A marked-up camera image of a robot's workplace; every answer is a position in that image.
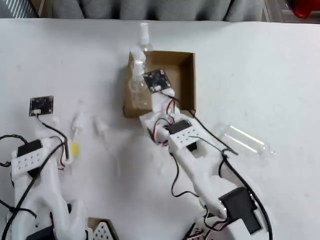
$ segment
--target perforated plate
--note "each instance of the perforated plate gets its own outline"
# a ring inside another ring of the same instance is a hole
[[[29,152],[25,155],[22,155],[20,157],[12,159],[12,176],[14,177],[40,167],[41,164],[44,162],[46,156],[47,151],[43,147],[38,150]]]
[[[205,138],[205,133],[198,125],[192,125],[184,130],[170,135],[169,145],[176,150],[195,143],[199,138]]]
[[[100,222],[96,227],[93,233],[93,240],[114,240],[105,222]]]

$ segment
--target small plastic bottle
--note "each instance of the small plastic bottle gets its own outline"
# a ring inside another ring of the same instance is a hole
[[[133,62],[132,78],[129,81],[131,100],[135,109],[145,109],[147,107],[147,84],[143,77],[144,73],[144,62],[135,60]]]
[[[151,52],[154,50],[154,47],[150,43],[149,36],[149,24],[142,22],[140,23],[140,34],[139,34],[139,43],[140,49],[144,52],[146,61],[145,61],[145,69],[149,68],[152,63]]]
[[[144,72],[146,73],[146,55],[145,53],[140,49],[139,46],[134,46],[133,48],[131,48],[131,55],[133,57],[133,61],[131,62],[131,70],[133,71],[134,69],[134,63],[135,61],[142,61],[143,62],[143,68],[144,68]]]

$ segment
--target brown cardboard box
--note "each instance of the brown cardboard box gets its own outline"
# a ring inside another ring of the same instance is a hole
[[[176,52],[176,51],[152,51],[148,56],[151,59],[151,64],[148,66],[148,71],[151,72],[157,69],[163,69],[167,75],[175,97],[181,101],[178,104],[181,112],[186,114],[186,110],[193,113],[196,112],[196,71],[195,71],[195,54],[191,52]],[[127,78],[124,87],[123,99],[123,115],[126,118],[138,118],[141,115],[151,112],[151,94],[146,91],[148,99],[146,109],[135,109],[131,101],[131,92],[128,87],[128,82],[132,76],[130,68],[132,56],[129,56],[127,66]]]

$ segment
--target white table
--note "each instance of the white table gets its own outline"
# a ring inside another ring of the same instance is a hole
[[[69,134],[83,101],[112,126],[112,151],[89,121],[77,139],[81,157],[62,178],[65,197],[82,199],[90,216],[110,218],[121,240],[178,240],[199,214],[198,201],[171,196],[173,160],[139,135],[138,121],[122,117],[124,67],[137,29],[136,21],[1,19],[0,132],[33,140],[29,100],[54,95],[54,113]],[[317,239],[320,27],[152,22],[150,35],[156,50],[196,54],[197,115],[209,129],[233,123],[275,149],[268,164],[231,159],[263,192],[277,223],[274,239]],[[17,146],[1,141],[3,162]],[[0,169],[0,178],[1,199],[12,203],[9,170]],[[182,173],[176,192],[191,187]],[[0,207],[1,232],[6,214]]]

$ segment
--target black circuit board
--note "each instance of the black circuit board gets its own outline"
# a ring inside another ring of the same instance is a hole
[[[54,113],[54,96],[33,97],[30,99],[29,116]]]
[[[151,94],[171,88],[170,81],[165,71],[162,69],[145,73],[143,78]]]

